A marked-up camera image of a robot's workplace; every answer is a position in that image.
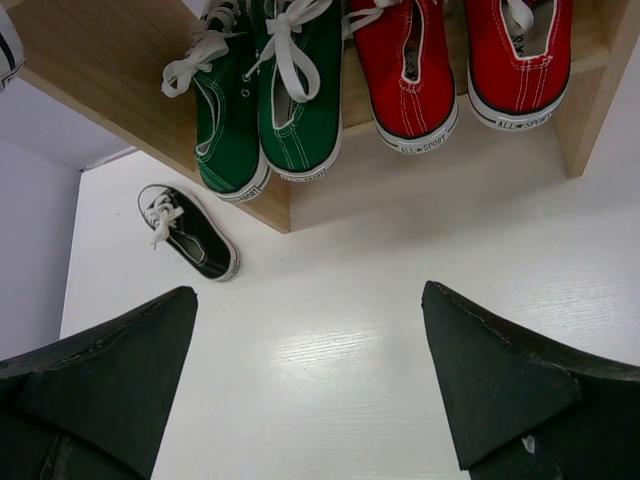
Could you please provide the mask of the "green sneaker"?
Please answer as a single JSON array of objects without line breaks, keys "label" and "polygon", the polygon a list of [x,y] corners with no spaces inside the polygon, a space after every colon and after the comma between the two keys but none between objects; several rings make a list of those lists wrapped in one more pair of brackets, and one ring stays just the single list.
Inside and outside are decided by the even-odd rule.
[{"label": "green sneaker", "polygon": [[196,98],[194,156],[203,183],[220,199],[248,202],[268,184],[259,142],[257,80],[246,72],[254,36],[245,1],[209,1],[182,59],[162,72],[162,93]]},{"label": "green sneaker", "polygon": [[261,152],[282,179],[326,175],[342,138],[342,3],[251,1]]}]

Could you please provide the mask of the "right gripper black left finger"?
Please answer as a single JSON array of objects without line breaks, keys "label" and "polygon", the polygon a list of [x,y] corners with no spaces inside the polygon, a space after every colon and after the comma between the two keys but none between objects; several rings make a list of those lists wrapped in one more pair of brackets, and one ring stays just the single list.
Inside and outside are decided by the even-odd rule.
[{"label": "right gripper black left finger", "polygon": [[181,286],[2,360],[2,478],[150,478],[197,309]]}]

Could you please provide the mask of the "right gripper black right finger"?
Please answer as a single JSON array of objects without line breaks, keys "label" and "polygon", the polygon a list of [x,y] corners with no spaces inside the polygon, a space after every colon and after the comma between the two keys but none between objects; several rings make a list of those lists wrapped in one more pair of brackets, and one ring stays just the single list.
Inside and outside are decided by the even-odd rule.
[{"label": "right gripper black right finger", "polygon": [[504,319],[446,285],[422,295],[458,464],[473,479],[636,479],[639,369]]}]

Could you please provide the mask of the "red sneaker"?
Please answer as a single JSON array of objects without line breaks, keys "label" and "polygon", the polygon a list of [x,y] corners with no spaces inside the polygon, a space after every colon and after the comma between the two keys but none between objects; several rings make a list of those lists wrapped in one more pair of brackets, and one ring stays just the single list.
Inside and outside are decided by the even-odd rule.
[{"label": "red sneaker", "polygon": [[405,155],[432,151],[458,119],[442,1],[349,1],[352,37],[367,83],[375,127]]},{"label": "red sneaker", "polygon": [[486,126],[519,132],[546,123],[571,74],[571,1],[464,3],[470,105]]}]

